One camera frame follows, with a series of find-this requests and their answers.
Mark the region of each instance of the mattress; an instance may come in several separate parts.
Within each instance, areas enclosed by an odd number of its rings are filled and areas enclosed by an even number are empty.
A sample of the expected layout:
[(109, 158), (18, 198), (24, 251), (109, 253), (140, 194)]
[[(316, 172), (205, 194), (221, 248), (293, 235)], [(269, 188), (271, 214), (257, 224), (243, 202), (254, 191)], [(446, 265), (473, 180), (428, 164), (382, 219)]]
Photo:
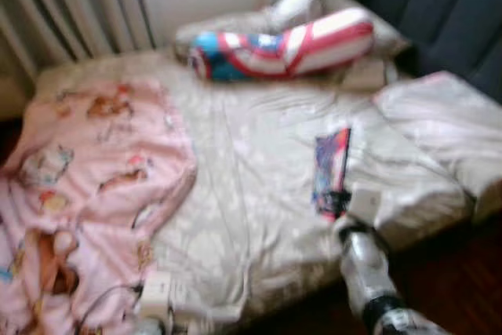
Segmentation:
[(347, 187), (382, 191), (374, 226), (393, 249), (471, 215), (462, 187), (368, 93), (342, 93), (329, 80), (210, 84), (149, 52), (46, 71), (37, 96), (142, 78), (169, 90), (198, 160), (194, 188), (154, 239), (158, 268), (201, 297), (205, 318), (188, 333), (245, 322), (340, 277), (345, 219), (329, 224), (311, 205), (318, 135), (352, 127)]

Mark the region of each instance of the red stripe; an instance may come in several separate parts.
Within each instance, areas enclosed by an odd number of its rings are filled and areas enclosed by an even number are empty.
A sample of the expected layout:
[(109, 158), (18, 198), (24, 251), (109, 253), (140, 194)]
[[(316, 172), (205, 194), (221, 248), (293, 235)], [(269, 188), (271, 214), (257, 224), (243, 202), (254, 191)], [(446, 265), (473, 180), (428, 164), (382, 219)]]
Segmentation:
[(288, 75), (291, 75), (292, 71), (301, 62), (305, 53), (308, 51), (308, 44), (312, 40), (312, 25), (313, 25), (313, 23), (307, 24), (307, 29), (305, 31), (304, 40), (301, 42), (301, 45), (298, 48), (298, 52), (296, 53), (296, 56), (294, 57), (291, 64), (289, 66), (286, 66), (286, 70), (288, 71)]
[(234, 52), (229, 49), (229, 45), (225, 38), (218, 38), (218, 42), (221, 44), (221, 47), (224, 48), (225, 56), (228, 61), (234, 65), (240, 72), (253, 77), (253, 78), (288, 78), (288, 73), (285, 71), (281, 74), (268, 74), (260, 71), (252, 71), (247, 66), (245, 66), (237, 57)]
[(312, 37), (312, 42), (308, 46), (308, 52), (314, 53), (327, 47), (332, 47), (343, 42), (349, 42), (365, 35), (370, 35), (372, 32), (373, 25), (371, 23), (365, 22), (353, 25), (351, 27), (346, 27), (340, 31), (325, 35), (320, 38)]
[(323, 216), (324, 218), (326, 218), (329, 221), (335, 221), (336, 220), (335, 215), (333, 215), (332, 213), (329, 213), (329, 212), (323, 212), (323, 213), (321, 213), (321, 216)]
[(370, 50), (371, 50), (371, 46), (368, 49), (366, 49), (365, 51), (363, 51), (362, 53), (360, 53), (358, 55), (355, 55), (355, 56), (351, 56), (350, 58), (347, 58), (346, 60), (342, 60), (342, 61), (330, 64), (329, 66), (325, 66), (325, 67), (321, 67), (321, 68), (316, 68), (316, 69), (314, 69), (312, 71), (304, 72), (301, 75), (319, 74), (319, 73), (322, 73), (322, 72), (335, 70), (336, 68), (341, 68), (343, 66), (346, 66), (346, 65), (354, 62), (357, 59), (362, 58), (367, 53), (369, 53)]
[(347, 149), (348, 129), (342, 131), (336, 136), (340, 148), (336, 151), (333, 160), (340, 163), (340, 166), (335, 166), (336, 170), (336, 184), (334, 185), (335, 191), (342, 191), (344, 189), (344, 158)]
[(277, 51), (267, 51), (265, 49), (260, 49), (259, 47), (256, 47), (255, 49), (253, 49), (251, 51), (253, 51), (253, 55), (257, 55), (259, 57), (262, 57), (262, 58), (268, 59), (268, 60), (274, 60), (279, 57)]
[(238, 42), (241, 44), (241, 47), (247, 47), (249, 45), (245, 35), (238, 35)]
[(285, 52), (286, 50), (286, 46), (288, 45), (289, 43), (289, 38), (291, 37), (291, 29), (289, 29), (288, 31), (285, 31), (283, 34), (282, 34), (282, 41), (281, 41), (281, 44), (279, 45), (278, 47), (278, 51), (277, 51), (277, 54), (279, 56), (282, 56), (283, 53)]

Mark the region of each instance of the white pillow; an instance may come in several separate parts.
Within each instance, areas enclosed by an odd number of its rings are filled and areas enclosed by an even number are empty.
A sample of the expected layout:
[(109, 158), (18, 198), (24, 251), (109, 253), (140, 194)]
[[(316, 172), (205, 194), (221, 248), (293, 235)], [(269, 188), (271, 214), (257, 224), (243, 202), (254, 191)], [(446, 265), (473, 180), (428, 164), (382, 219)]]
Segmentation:
[(322, 17), (321, 0), (278, 0), (271, 8), (271, 26), (274, 33)]
[(387, 120), (475, 197), (475, 220), (502, 208), (502, 107), (449, 72), (387, 86)]
[(404, 38), (392, 25), (355, 0), (323, 0), (324, 14), (351, 7), (362, 8), (371, 16), (375, 38), (371, 51), (373, 55), (393, 57), (411, 45), (409, 40)]

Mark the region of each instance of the pink blanket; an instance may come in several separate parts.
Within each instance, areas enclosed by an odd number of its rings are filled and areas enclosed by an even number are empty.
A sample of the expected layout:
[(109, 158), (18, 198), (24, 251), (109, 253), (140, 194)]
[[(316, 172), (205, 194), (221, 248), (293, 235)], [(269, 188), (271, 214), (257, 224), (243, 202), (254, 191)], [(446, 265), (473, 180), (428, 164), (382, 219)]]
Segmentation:
[[(0, 171), (0, 334), (73, 333), (104, 291), (138, 284), (153, 232), (194, 180), (191, 141), (156, 82), (32, 102)], [(111, 291), (80, 333), (130, 333), (134, 298)]]

